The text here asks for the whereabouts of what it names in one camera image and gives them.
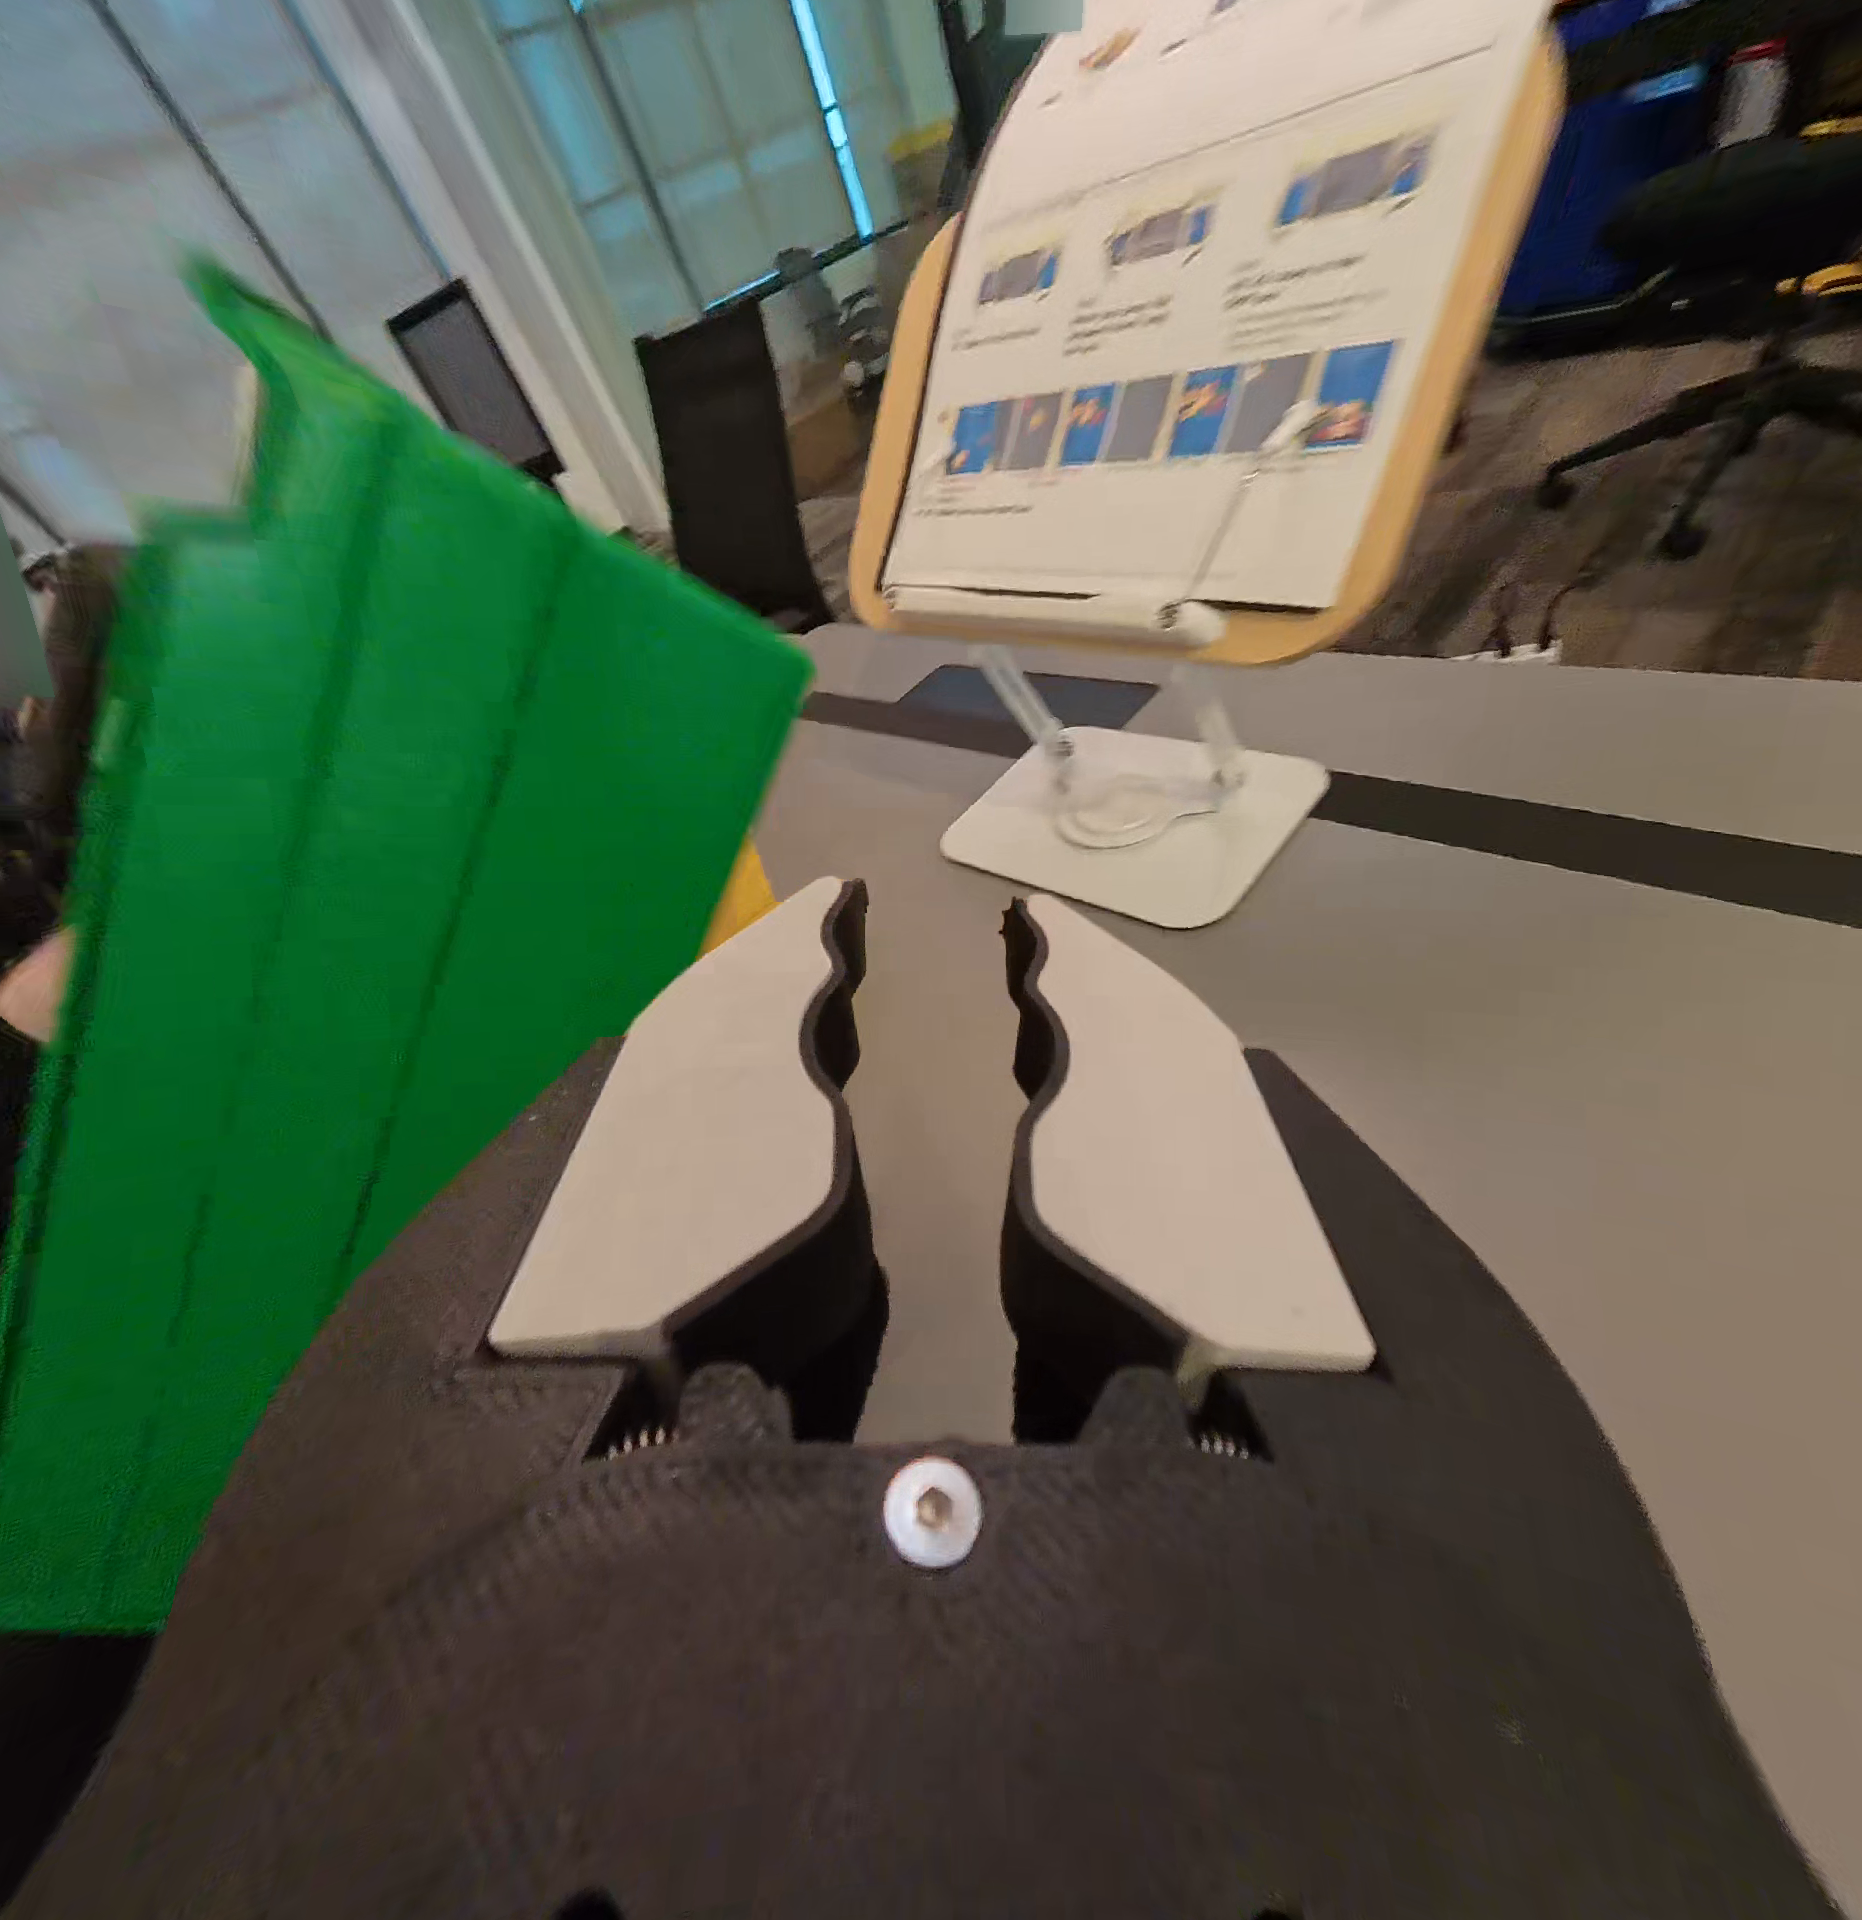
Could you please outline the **wooden display board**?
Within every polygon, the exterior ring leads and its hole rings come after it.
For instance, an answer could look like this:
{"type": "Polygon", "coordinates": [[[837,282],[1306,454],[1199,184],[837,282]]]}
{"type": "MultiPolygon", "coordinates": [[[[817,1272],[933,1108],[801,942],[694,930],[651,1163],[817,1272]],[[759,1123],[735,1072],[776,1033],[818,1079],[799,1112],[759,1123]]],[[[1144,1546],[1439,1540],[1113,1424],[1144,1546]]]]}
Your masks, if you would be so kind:
{"type": "Polygon", "coordinates": [[[1568,103],[1568,58],[1545,22],[1495,149],[1481,214],[1463,241],[1437,318],[1423,373],[1409,385],[1399,439],[1389,449],[1376,503],[1360,526],[1340,595],[1324,613],[1226,606],[1208,642],[1157,624],[1113,628],[1081,617],[1087,599],[968,599],[937,592],[927,613],[901,611],[880,584],[908,492],[908,470],[923,416],[923,385],[938,334],[944,290],[963,218],[929,241],[908,282],[896,319],[889,385],[877,409],[859,517],[848,553],[848,595],[859,624],[891,636],[940,636],[968,647],[1087,648],[1210,667],[1281,667],[1337,647],[1385,599],[1407,558],[1425,492],[1461,418],[1471,377],[1492,322],[1495,298],[1519,247],[1522,229],[1568,103]]]}

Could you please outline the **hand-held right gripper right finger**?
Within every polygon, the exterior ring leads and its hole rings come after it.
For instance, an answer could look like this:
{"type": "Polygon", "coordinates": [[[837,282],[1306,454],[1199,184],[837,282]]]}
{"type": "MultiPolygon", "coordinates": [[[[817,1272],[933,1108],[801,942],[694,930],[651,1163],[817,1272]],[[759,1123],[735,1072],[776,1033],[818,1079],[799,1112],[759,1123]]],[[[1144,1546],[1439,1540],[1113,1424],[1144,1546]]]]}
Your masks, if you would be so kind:
{"type": "Polygon", "coordinates": [[[1003,917],[1016,1123],[1000,1304],[1012,1435],[1076,1444],[1117,1376],[1256,1445],[1232,1380],[1360,1380],[1376,1334],[1247,1050],[1187,984],[1051,895],[1003,917]]]}

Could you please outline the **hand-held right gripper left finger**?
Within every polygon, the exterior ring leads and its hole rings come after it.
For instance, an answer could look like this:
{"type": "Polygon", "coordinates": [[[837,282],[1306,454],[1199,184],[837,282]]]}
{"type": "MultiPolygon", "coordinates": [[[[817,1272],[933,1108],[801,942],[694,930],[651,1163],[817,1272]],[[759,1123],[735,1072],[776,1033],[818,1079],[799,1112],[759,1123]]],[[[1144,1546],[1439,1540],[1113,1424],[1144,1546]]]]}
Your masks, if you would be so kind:
{"type": "Polygon", "coordinates": [[[487,1328],[505,1362],[633,1369],[656,1410],[748,1369],[801,1444],[857,1435],[889,1277],[848,1109],[872,894],[824,877],[620,1039],[487,1328]]]}

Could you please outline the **person's left hand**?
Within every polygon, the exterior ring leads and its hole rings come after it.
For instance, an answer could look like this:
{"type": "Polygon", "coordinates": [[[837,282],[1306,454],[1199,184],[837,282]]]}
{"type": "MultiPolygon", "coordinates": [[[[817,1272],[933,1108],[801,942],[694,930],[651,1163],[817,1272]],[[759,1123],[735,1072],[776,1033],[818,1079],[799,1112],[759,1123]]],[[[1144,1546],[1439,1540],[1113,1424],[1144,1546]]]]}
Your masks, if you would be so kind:
{"type": "Polygon", "coordinates": [[[58,925],[0,976],[0,1024],[28,1044],[46,1046],[58,1033],[75,949],[75,930],[58,925]]]}

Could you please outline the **large blue container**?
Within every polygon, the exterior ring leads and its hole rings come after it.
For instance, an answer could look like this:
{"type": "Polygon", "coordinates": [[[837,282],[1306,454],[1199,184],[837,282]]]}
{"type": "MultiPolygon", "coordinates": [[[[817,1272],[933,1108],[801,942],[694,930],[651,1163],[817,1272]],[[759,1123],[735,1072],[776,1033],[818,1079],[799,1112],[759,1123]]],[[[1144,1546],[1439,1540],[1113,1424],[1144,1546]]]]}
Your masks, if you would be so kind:
{"type": "Polygon", "coordinates": [[[1573,324],[1636,294],[1643,274],[1600,235],[1646,181],[1707,149],[1714,54],[1595,95],[1569,95],[1529,224],[1503,287],[1505,331],[1573,324]]]}

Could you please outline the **person's dark upper clothing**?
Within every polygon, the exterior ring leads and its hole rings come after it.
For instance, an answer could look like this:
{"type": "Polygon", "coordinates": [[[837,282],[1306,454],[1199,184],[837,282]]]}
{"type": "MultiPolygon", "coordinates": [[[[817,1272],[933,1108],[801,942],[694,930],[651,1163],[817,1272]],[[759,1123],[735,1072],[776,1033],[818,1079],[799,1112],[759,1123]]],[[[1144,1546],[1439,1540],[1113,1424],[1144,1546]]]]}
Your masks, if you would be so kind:
{"type": "Polygon", "coordinates": [[[91,1777],[152,1645],[0,1634],[0,1912],[91,1777]]]}

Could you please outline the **green plastic box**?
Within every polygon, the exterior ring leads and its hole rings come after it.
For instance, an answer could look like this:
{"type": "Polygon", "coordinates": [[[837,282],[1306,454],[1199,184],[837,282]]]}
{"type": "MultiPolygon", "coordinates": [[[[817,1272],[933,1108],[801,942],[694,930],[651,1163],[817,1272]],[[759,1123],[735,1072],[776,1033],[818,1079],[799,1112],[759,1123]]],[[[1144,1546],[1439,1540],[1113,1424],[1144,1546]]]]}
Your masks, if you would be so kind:
{"type": "Polygon", "coordinates": [[[0,1277],[0,1634],[150,1637],[351,1284],[690,971],[809,655],[196,257],[238,504],[109,634],[0,1277]]]}

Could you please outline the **black high-back chair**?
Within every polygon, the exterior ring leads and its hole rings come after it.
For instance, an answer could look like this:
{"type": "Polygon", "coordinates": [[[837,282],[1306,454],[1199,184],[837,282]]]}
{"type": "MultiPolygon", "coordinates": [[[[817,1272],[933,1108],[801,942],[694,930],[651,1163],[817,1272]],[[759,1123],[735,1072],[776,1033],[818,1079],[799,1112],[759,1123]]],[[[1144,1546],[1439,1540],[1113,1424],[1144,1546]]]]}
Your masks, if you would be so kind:
{"type": "Polygon", "coordinates": [[[833,623],[759,300],[636,338],[679,570],[779,632],[833,623]]]}

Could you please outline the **white canister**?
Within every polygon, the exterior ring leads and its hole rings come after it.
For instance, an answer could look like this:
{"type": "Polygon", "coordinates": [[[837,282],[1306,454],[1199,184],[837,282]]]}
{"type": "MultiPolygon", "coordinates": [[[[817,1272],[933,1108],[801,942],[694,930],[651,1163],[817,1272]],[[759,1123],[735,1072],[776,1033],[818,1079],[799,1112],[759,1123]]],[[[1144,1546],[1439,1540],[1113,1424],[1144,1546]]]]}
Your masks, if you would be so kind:
{"type": "Polygon", "coordinates": [[[1733,149],[1776,132],[1791,92],[1791,55],[1784,40],[1750,41],[1722,65],[1712,144],[1733,149]]]}

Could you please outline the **black swivel office chair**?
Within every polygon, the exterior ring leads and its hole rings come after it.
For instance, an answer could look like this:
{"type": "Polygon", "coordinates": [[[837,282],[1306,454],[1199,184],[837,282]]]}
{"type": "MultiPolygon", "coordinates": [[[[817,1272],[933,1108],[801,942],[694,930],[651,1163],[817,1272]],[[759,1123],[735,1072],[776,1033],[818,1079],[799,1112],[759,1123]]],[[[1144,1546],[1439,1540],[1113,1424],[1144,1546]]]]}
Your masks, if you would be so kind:
{"type": "Polygon", "coordinates": [[[1658,284],[1733,284],[1767,300],[1769,319],[1748,371],[1682,389],[1642,421],[1555,458],[1538,480],[1538,509],[1565,509],[1585,468],[1701,438],[1704,454],[1658,535],[1658,558],[1688,563],[1707,547],[1712,492],[1767,427],[1796,421],[1862,444],[1862,367],[1797,355],[1799,341],[1820,331],[1820,298],[1806,282],[1862,247],[1862,132],[1714,149],[1634,188],[1600,246],[1622,264],[1651,266],[1658,284]]]}

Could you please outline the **yellow plastic box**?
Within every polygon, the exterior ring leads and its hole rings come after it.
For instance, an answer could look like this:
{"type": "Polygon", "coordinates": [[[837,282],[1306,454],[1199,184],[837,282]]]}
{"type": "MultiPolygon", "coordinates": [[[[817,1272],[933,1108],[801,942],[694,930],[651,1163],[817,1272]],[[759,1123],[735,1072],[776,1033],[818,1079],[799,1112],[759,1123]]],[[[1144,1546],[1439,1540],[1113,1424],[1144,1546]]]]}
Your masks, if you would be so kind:
{"type": "Polygon", "coordinates": [[[743,930],[771,917],[779,907],[778,894],[765,874],[764,857],[754,835],[748,835],[733,865],[722,899],[715,906],[714,919],[704,934],[702,955],[722,949],[743,930]]]}

